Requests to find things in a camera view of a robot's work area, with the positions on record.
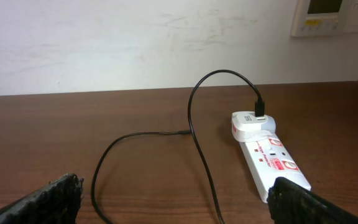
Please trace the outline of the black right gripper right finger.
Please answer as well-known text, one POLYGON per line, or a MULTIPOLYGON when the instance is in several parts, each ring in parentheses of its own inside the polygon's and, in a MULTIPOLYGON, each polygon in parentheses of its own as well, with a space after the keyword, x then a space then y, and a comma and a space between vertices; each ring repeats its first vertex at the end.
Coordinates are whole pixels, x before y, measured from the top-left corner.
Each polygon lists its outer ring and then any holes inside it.
POLYGON ((358 224, 358 217, 284 178, 268 190, 268 209, 275 224, 358 224))

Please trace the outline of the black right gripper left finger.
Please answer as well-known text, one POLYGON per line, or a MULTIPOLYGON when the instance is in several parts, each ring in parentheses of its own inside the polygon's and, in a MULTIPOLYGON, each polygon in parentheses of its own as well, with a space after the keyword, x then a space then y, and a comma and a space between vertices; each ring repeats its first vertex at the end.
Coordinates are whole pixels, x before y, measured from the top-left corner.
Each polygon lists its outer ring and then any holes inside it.
POLYGON ((0 224, 75 224, 81 207, 83 178, 65 174, 0 208, 0 224))

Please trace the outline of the white power strip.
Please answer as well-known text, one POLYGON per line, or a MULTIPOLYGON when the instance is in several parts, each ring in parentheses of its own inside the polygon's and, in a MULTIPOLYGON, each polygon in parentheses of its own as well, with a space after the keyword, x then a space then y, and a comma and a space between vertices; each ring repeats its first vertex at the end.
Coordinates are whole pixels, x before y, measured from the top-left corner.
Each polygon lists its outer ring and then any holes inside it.
POLYGON ((257 141, 241 142, 240 146, 263 202, 267 202, 269 189, 278 177, 311 190, 310 183, 276 134, 257 141))

